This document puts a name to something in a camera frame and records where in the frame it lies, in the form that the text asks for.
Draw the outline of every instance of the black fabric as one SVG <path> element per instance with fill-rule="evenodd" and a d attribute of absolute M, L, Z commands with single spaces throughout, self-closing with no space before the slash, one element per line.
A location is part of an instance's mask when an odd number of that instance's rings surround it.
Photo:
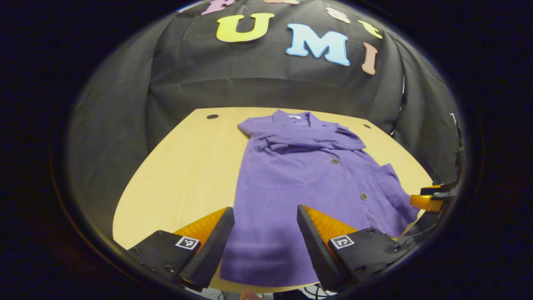
<path fill-rule="evenodd" d="M 434 178 L 455 174 L 457 141 L 449 114 L 458 114 L 451 93 L 429 61 L 393 29 L 333 1 L 236 1 L 200 16 L 207 7 L 171 13 L 136 34 L 79 95 L 67 172 L 75 203 L 102 233 L 112 237 L 116 205 L 140 164 L 196 108 L 298 108 L 368 119 L 387 133 L 394 130 L 394 139 Z M 327 7 L 344 12 L 352 23 L 332 18 Z M 255 24 L 250 15 L 258 12 L 275 15 L 263 37 L 241 43 L 216 38 L 217 19 L 242 14 L 237 30 L 249 31 Z M 358 20 L 378 28 L 383 38 Z M 351 64 L 335 64 L 324 55 L 288 55 L 293 35 L 288 23 L 308 25 L 318 36 L 346 35 Z M 364 42 L 378 50 L 375 75 L 361 69 Z"/>

